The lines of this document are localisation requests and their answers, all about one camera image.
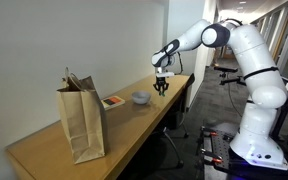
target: paper bag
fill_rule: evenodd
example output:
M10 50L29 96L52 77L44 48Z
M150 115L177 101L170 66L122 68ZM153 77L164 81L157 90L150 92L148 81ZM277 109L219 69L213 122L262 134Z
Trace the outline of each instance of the paper bag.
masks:
M61 123L75 164L103 157L106 148L105 110L92 77L65 79L68 87L57 90Z

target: floor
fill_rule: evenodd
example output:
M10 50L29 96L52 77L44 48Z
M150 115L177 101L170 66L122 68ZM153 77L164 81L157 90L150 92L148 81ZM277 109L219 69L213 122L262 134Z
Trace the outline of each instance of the floor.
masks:
M238 68L236 60L218 60L219 66ZM219 85L221 72L206 68L204 81L185 116L188 138L183 138L184 130L169 131L180 156L183 168L176 168L177 157L169 141L161 135L152 135L144 143L118 179L124 180L191 180L197 179L197 139L200 127L217 126L221 123L239 124L245 107L248 91L236 83ZM229 74L229 78L241 75L241 71ZM288 115L280 134L288 134Z

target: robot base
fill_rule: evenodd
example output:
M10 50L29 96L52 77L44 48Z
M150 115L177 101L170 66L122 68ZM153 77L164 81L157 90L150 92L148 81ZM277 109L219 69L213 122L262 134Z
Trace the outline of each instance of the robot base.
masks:
M212 152L218 156L221 156L223 160L221 163L213 163L213 166L216 170L246 179L288 179L288 170L285 171L253 166L235 154L230 148L230 141L234 138L235 132L224 132L216 130L216 133L216 136L209 137L211 140ZM278 144L283 150L285 149L285 158L288 161L288 146L286 142L280 142Z

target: small bowl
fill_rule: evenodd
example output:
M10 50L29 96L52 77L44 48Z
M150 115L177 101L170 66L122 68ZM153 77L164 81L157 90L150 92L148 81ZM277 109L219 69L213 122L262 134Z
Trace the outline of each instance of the small bowl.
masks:
M136 91L132 93L132 99L136 104L146 104L151 99L151 94L146 91Z

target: wooden countertop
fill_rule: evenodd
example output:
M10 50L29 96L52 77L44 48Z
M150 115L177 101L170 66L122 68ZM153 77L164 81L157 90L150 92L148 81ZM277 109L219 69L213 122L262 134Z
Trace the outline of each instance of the wooden countertop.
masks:
M167 78L166 96L153 88L155 76L144 78L113 95L125 104L106 111L109 149L104 157L74 164L60 121L10 145L6 153L21 179L116 179L178 98L188 76ZM132 101L134 91L145 90L148 104Z

